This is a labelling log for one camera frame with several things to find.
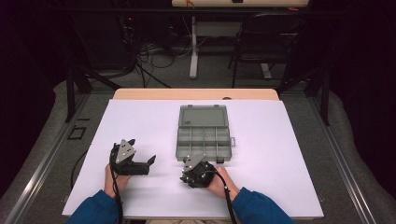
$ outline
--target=clear plastic organizer box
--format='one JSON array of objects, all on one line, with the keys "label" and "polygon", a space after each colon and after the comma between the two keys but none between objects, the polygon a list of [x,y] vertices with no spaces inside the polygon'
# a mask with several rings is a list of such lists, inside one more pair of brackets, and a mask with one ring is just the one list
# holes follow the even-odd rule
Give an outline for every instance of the clear plastic organizer box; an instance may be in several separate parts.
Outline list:
[{"label": "clear plastic organizer box", "polygon": [[178,161],[205,154],[207,161],[223,163],[232,156],[225,105],[182,105],[177,130]]}]

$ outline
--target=black curtain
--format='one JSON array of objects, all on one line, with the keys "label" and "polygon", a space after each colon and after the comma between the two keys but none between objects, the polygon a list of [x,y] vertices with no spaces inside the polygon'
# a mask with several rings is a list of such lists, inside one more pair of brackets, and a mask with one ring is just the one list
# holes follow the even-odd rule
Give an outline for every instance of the black curtain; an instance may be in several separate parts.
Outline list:
[{"label": "black curtain", "polygon": [[396,17],[392,0],[372,2],[332,70],[355,145],[375,178],[396,198]]},{"label": "black curtain", "polygon": [[[331,91],[343,101],[355,145],[378,183],[396,198],[396,16],[393,0],[313,1],[312,10],[358,12],[346,21],[309,20],[290,66],[298,77],[322,65],[329,53]],[[334,43],[343,33],[341,48]],[[311,81],[321,81],[311,77]]]},{"label": "black curtain", "polygon": [[0,196],[35,144],[64,80],[64,54],[35,1],[0,3]]}]

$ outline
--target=white tabletop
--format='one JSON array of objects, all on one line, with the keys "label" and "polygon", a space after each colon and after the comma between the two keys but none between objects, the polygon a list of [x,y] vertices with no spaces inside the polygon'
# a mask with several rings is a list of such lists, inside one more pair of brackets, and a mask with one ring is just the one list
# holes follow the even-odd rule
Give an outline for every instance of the white tabletop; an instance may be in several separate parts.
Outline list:
[{"label": "white tabletop", "polygon": [[110,100],[63,215],[73,214],[103,187],[113,144],[134,138],[134,161],[153,155],[157,159],[148,175],[133,176],[121,194],[126,217],[228,219],[224,199],[179,179],[183,162],[177,161],[176,143],[181,105],[227,106],[236,146],[231,161],[222,165],[238,187],[266,194],[291,217],[323,217],[285,106],[269,100]]}]

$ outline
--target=blue jacket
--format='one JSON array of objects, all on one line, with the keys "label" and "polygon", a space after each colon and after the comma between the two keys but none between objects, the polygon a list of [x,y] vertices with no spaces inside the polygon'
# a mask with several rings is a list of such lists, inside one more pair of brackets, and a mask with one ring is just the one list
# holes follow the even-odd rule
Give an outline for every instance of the blue jacket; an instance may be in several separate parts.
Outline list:
[{"label": "blue jacket", "polygon": [[[242,188],[233,200],[233,210],[244,224],[294,223],[270,198],[245,188]],[[86,199],[78,207],[67,223],[114,224],[117,223],[118,217],[116,201],[99,190],[93,197]]]}]

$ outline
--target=wire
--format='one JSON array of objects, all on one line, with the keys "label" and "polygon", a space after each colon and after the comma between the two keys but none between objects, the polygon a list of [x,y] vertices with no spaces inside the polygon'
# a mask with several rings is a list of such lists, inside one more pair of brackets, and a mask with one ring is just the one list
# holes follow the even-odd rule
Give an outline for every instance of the wire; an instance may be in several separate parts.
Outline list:
[{"label": "wire", "polygon": [[70,190],[73,189],[74,187],[74,172],[76,171],[76,167],[78,165],[78,163],[81,161],[81,159],[85,156],[85,154],[87,154],[88,150],[85,150],[84,153],[82,153],[81,156],[79,156],[78,160],[76,161],[76,163],[73,166],[71,175],[70,175]]},{"label": "wire", "polygon": [[119,224],[122,223],[123,219],[123,209],[122,209],[122,202],[121,202],[121,196],[120,196],[120,191],[119,191],[119,186],[117,185],[117,178],[114,176],[114,170],[113,166],[111,165],[111,154],[110,153],[110,173],[111,173],[111,178],[113,179],[113,190],[114,193],[116,194],[116,202],[117,202],[117,207],[119,208]]},{"label": "wire", "polygon": [[212,173],[212,174],[217,175],[221,179],[221,181],[223,182],[224,193],[225,193],[225,199],[227,201],[228,212],[230,213],[231,221],[233,222],[233,224],[236,224],[235,215],[233,214],[233,206],[231,204],[230,191],[228,190],[227,183],[225,182],[224,178],[219,174],[218,171],[203,171],[203,172],[201,172],[199,174],[206,174],[206,173]]}]

